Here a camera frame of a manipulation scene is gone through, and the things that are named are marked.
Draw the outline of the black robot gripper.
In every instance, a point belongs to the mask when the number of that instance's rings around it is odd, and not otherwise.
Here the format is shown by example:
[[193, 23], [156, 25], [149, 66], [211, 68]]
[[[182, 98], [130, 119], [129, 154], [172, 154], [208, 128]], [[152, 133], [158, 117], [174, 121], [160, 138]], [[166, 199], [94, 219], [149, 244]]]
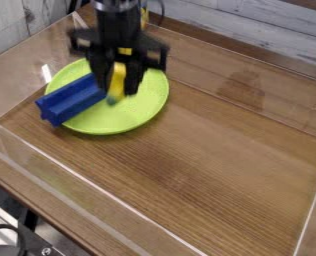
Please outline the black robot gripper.
[[146, 68], [166, 70], [170, 47], [142, 30], [140, 8], [96, 10], [97, 26], [68, 32], [72, 49], [89, 53], [88, 60], [98, 87], [108, 93], [114, 72], [116, 52], [132, 49], [134, 57], [126, 63], [125, 95], [136, 95]]

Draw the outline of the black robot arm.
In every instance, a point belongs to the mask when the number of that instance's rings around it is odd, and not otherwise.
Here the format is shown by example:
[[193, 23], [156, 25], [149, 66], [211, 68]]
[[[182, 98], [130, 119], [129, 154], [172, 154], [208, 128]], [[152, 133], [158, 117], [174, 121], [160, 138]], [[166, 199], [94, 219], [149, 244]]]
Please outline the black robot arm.
[[97, 85], [110, 91], [116, 64], [125, 65], [125, 95], [138, 92], [148, 69], [166, 71], [170, 46], [142, 28], [142, 0], [92, 0], [97, 25], [72, 29], [70, 51], [82, 54]]

